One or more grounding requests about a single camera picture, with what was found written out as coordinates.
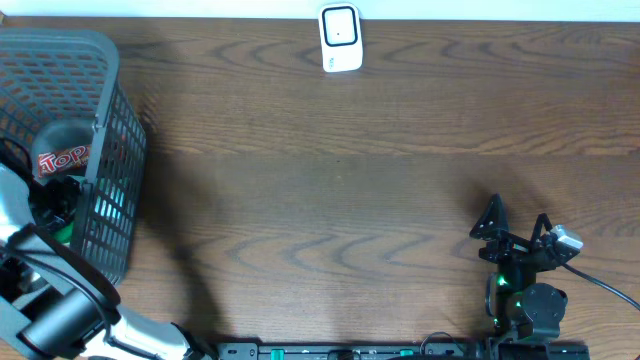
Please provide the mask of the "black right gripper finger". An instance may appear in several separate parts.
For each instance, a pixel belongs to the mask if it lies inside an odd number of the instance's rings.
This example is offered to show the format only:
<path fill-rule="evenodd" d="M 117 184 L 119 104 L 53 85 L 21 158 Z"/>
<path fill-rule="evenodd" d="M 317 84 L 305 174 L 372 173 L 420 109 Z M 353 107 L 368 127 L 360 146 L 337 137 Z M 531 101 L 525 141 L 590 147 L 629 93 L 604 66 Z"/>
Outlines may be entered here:
<path fill-rule="evenodd" d="M 508 232 L 507 213 L 502 197 L 499 194 L 493 194 L 485 211 L 469 232 L 469 236 L 478 240 L 499 240 Z"/>
<path fill-rule="evenodd" d="M 532 246 L 545 245 L 548 242 L 547 232 L 552 229 L 552 223 L 546 213 L 537 216 L 530 238 Z"/>

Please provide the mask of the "green lid jar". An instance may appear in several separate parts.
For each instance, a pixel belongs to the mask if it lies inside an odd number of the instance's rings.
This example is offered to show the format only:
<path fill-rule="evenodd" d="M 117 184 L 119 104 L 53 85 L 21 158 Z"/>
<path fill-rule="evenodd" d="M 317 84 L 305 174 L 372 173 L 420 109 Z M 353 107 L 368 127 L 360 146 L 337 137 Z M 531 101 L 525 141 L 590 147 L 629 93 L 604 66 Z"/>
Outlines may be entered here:
<path fill-rule="evenodd" d="M 73 238 L 74 222 L 70 222 L 53 233 L 54 239 L 63 245 L 69 245 Z"/>

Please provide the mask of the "red Top chocolate bar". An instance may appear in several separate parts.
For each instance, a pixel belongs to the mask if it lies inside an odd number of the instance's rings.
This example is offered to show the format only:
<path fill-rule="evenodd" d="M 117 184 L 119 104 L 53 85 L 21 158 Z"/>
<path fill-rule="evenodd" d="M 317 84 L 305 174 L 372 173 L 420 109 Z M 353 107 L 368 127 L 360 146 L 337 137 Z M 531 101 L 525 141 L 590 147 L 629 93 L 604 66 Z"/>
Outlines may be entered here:
<path fill-rule="evenodd" d="M 85 167 L 91 152 L 90 145 L 80 145 L 57 152 L 47 152 L 38 155 L 38 177 L 44 178 Z"/>

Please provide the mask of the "mint tissue wipes pack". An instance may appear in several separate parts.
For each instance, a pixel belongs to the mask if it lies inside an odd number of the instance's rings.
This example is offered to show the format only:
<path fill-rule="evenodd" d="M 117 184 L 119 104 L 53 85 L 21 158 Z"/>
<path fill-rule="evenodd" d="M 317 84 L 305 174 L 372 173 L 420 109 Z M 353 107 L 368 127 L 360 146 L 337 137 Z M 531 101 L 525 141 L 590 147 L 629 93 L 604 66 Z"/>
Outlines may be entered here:
<path fill-rule="evenodd" d="M 94 212 L 112 222 L 122 216 L 127 179 L 112 181 L 102 178 L 98 181 L 98 192 Z"/>

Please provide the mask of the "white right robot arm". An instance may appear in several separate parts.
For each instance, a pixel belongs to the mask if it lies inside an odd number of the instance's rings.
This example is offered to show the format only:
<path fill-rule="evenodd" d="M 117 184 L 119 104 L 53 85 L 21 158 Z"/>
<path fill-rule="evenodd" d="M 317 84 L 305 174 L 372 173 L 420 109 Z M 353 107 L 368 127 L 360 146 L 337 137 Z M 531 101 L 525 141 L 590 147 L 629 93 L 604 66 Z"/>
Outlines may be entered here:
<path fill-rule="evenodd" d="M 479 257 L 496 265 L 486 285 L 485 309 L 494 319 L 495 333 L 513 342 L 549 341 L 560 334 L 568 303 L 564 291 L 539 282 L 537 275 L 552 271 L 579 254 L 579 236 L 538 215 L 530 238 L 510 232 L 502 198 L 489 198 L 469 233 L 483 240 Z"/>

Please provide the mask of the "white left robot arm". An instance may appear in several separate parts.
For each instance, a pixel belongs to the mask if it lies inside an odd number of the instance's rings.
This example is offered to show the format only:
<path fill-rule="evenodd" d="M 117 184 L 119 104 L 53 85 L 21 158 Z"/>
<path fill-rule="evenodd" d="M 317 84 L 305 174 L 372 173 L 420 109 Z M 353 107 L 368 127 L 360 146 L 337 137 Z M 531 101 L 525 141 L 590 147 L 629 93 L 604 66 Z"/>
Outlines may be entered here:
<path fill-rule="evenodd" d="M 34 223 L 29 188 L 1 169 L 1 338 L 28 359 L 216 359 L 173 323 L 120 303 L 111 282 Z"/>

